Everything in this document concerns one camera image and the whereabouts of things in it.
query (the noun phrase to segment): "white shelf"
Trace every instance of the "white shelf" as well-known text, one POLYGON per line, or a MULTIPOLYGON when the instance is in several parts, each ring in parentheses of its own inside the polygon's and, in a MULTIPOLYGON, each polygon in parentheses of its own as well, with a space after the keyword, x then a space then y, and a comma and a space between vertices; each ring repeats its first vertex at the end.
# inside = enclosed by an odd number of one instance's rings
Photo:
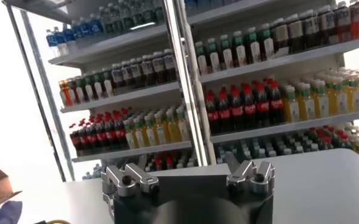
POLYGON ((120 102, 124 102, 127 100, 139 99, 142 97, 166 93, 166 92, 174 91, 177 89, 179 89, 178 82, 173 82, 173 83, 169 83, 169 84, 164 84, 164 85, 154 86, 154 87, 145 88, 145 89, 141 89, 141 90, 136 90, 133 92, 124 93, 124 94, 120 94, 120 95, 113 96, 113 97, 108 97, 108 98, 101 99, 101 100, 95 100, 95 101, 88 102, 88 103, 82 103, 82 104, 78 104, 75 106, 62 108, 60 111, 62 113, 68 113, 68 112, 73 112, 73 111, 89 110, 91 108, 101 107, 101 106, 109 105, 109 104, 113 104, 113 103, 120 103, 120 102))
POLYGON ((78 163, 78 162, 86 162, 86 161, 97 160, 97 159, 115 159, 115 158, 123 158, 128 156, 144 155, 147 153, 167 152, 167 151, 172 151, 177 149, 187 149, 187 148, 191 148, 190 141, 177 142, 167 145, 157 145, 153 147, 145 147, 140 149, 128 149, 128 150, 117 151, 117 152, 101 153, 101 154, 95 154, 89 156, 80 156, 72 159, 72 161, 74 163, 78 163))
POLYGON ((224 70, 212 74, 202 75, 199 80, 201 83, 208 83, 222 79, 228 79, 234 76, 248 74, 252 72, 262 71, 265 69, 275 68, 278 66, 293 64, 301 61, 311 60, 314 58, 325 57, 332 54, 344 53, 359 48, 359 40, 353 40, 346 43, 336 44, 327 47, 321 47, 310 51, 305 51, 298 54, 287 55, 284 57, 271 59, 247 65, 239 68, 224 70))
POLYGON ((296 131, 311 127, 319 127, 328 124, 339 124, 347 121, 357 120, 359 119, 359 112, 356 113, 349 113, 349 114, 342 114, 332 117, 325 117, 320 119, 314 119, 310 121, 302 121, 296 123, 289 123, 289 124, 282 124, 276 125, 272 127, 266 128, 259 128, 255 130, 248 130, 248 131, 240 131, 234 132, 229 134, 223 135, 216 135, 212 136, 210 141, 212 143, 219 143, 219 142, 227 142, 227 141, 235 141, 244 138, 254 138, 259 136, 266 136, 266 135, 274 135, 278 133, 288 132, 288 131, 296 131))

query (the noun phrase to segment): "white table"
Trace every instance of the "white table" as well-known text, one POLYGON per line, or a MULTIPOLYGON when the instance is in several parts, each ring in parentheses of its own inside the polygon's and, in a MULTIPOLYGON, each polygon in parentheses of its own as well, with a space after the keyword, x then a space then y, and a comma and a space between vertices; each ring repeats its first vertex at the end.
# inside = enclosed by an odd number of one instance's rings
MULTIPOLYGON (((276 171, 274 223, 359 223, 359 155, 328 150, 267 158, 276 171)), ((226 164, 167 170, 160 175, 208 175, 229 173, 226 164)), ((102 200, 101 181, 87 180, 24 191, 20 223, 63 219, 72 224, 112 224, 102 200)))

